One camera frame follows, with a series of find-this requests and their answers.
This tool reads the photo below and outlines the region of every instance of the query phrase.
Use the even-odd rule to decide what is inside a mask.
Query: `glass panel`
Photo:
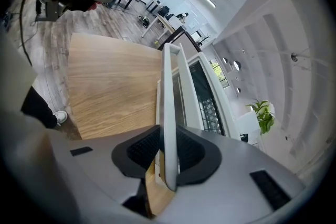
[[[221,85],[222,85],[223,88],[228,87],[229,83],[227,82],[227,79],[222,80]]]
[[[173,78],[173,91],[176,125],[186,125],[180,75]]]
[[[225,135],[215,99],[201,64],[197,62],[190,66],[190,72],[203,118],[204,130]]]
[[[219,81],[222,81],[222,80],[225,79],[225,76],[224,76],[223,71],[222,71],[220,66],[215,67],[214,71],[215,71],[216,76],[219,79]]]
[[[210,60],[210,64],[213,68],[216,67],[216,66],[219,66],[219,63],[218,63],[216,58]]]
[[[200,36],[200,34],[196,31],[195,33],[193,33],[192,35],[191,35],[191,37],[193,38],[193,40],[196,42],[196,41],[198,41],[200,38],[201,38],[201,36]]]

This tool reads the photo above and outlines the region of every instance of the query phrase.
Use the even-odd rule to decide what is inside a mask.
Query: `white sneaker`
[[[54,113],[54,116],[57,118],[57,125],[61,126],[68,118],[68,113],[65,111],[57,111]]]

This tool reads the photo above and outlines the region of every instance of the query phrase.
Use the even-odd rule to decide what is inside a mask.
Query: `black cable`
[[[36,23],[38,22],[36,19],[35,19],[35,21],[33,21],[33,22],[30,23],[31,27],[34,27],[36,25]]]
[[[26,51],[26,47],[25,47],[25,41],[23,40],[23,23],[22,23],[22,15],[23,15],[23,7],[25,6],[25,2],[26,0],[22,0],[21,2],[21,8],[20,8],[20,17],[19,17],[19,20],[20,20],[20,35],[21,35],[21,43],[22,43],[22,48],[23,48],[23,52],[25,53],[27,59],[28,59],[28,62],[30,63],[31,66],[32,65],[32,61],[30,60],[29,58],[29,55]]]
[[[27,43],[27,42],[30,41],[33,37],[35,37],[35,35],[37,34],[37,32],[38,32],[38,24],[36,25],[36,32],[35,32],[31,37],[29,37],[28,39],[26,39],[24,43]]]

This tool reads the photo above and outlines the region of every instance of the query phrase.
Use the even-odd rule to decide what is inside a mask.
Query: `wooden desk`
[[[168,30],[171,34],[175,32],[175,29],[171,26],[171,24],[169,23],[169,21],[166,18],[162,17],[161,15],[157,15],[157,17],[151,22],[151,24],[148,26],[148,28],[142,33],[141,37],[144,37],[147,34],[147,32],[149,31],[149,29],[151,29],[151,27],[158,20],[160,20],[160,22],[162,22],[163,25],[166,27],[166,31]]]
[[[161,56],[161,51],[121,39],[72,35],[69,98],[83,139],[155,124]],[[158,215],[174,193],[156,184],[154,164],[146,173],[146,186],[151,210]]]

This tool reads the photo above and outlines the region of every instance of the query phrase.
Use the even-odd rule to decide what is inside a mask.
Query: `chair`
[[[168,12],[169,12],[169,8],[167,6],[164,6],[163,8],[160,9],[158,14],[164,17],[168,14]]]

